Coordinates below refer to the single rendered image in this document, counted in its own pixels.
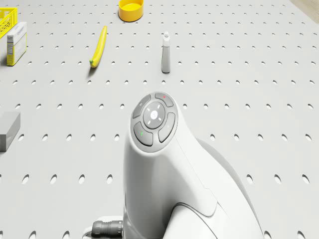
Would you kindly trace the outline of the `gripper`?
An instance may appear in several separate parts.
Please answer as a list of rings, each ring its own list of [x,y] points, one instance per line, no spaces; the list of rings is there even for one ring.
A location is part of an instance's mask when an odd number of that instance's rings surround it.
[[[92,226],[86,228],[83,239],[122,239],[123,217],[102,216]]]

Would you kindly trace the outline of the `grey cube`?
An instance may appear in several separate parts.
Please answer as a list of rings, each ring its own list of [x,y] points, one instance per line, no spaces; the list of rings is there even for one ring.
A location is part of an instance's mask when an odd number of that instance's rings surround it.
[[[7,151],[20,129],[20,112],[0,113],[0,152]]]

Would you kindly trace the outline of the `small white bottle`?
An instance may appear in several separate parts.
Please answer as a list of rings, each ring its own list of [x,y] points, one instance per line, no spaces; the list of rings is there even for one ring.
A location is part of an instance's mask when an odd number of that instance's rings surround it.
[[[167,31],[162,39],[161,70],[163,73],[170,72],[170,35]]]

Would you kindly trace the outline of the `banana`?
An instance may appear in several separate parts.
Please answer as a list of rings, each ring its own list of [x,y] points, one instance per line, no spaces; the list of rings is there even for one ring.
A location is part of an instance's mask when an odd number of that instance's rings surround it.
[[[107,26],[105,25],[103,27],[101,35],[99,37],[99,41],[98,41],[95,53],[94,53],[93,57],[90,59],[91,68],[96,68],[99,65],[99,62],[101,60],[101,57],[102,57],[102,54],[104,51],[106,37],[107,37]]]

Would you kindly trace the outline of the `white yellow flat-sided can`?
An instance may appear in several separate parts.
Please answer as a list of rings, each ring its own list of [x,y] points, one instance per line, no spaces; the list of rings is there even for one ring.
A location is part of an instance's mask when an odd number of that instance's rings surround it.
[[[13,66],[26,52],[27,22],[19,22],[7,33],[7,61]]]

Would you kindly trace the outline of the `yellow bowl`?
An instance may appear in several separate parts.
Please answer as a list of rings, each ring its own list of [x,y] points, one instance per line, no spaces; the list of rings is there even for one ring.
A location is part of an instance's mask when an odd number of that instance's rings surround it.
[[[133,22],[144,14],[144,0],[120,0],[119,17],[125,22]]]

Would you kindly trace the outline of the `yellow basket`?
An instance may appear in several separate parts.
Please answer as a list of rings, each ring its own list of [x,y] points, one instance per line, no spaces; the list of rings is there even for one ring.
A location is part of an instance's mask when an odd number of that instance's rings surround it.
[[[17,24],[17,7],[0,7],[0,39]]]

